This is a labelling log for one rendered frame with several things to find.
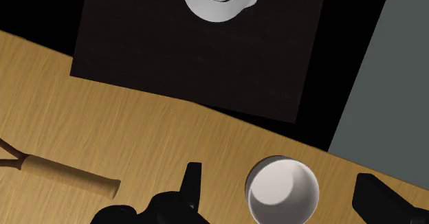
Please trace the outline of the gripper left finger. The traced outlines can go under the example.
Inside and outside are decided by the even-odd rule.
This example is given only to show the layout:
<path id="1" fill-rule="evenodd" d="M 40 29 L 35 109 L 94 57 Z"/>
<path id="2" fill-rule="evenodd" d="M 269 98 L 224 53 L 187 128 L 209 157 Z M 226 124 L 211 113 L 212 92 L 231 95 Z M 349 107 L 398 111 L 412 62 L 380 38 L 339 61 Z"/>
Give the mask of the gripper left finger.
<path id="1" fill-rule="evenodd" d="M 110 205 L 99 210 L 90 224 L 210 224 L 198 213 L 201 192 L 199 162 L 187 164 L 178 191 L 154 195 L 141 212 L 129 205 Z"/>

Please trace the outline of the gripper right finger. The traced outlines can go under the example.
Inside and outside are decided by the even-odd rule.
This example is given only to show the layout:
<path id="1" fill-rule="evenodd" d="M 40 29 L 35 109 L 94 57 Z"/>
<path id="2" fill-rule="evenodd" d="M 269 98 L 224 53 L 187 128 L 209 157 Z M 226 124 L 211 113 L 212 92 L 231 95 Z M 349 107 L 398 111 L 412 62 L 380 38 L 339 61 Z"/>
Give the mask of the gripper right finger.
<path id="1" fill-rule="evenodd" d="M 429 210 L 417 208 L 370 173 L 359 173 L 352 207 L 366 224 L 429 224 Z"/>

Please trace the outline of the white cup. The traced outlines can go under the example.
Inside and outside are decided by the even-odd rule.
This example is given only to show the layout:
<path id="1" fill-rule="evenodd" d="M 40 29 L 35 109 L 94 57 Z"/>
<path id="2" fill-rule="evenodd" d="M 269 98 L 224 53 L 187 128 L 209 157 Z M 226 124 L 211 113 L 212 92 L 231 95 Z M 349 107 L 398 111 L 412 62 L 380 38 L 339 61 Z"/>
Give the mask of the white cup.
<path id="1" fill-rule="evenodd" d="M 245 199 L 258 224 L 306 224 L 316 211 L 318 180 L 301 161 L 283 155 L 255 164 L 245 180 Z"/>

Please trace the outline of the wooden handled kitchen tool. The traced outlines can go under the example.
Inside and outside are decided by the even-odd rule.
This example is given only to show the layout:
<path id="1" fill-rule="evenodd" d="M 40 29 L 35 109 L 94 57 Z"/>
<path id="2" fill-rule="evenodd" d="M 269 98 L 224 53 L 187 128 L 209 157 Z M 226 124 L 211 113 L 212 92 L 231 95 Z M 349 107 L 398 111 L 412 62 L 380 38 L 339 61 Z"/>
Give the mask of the wooden handled kitchen tool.
<path id="1" fill-rule="evenodd" d="M 38 177 L 57 181 L 81 190 L 113 199 L 121 180 L 110 179 L 91 172 L 77 169 L 36 155 L 21 152 L 0 138 L 0 148 L 16 159 L 0 159 L 0 167 L 16 168 Z"/>

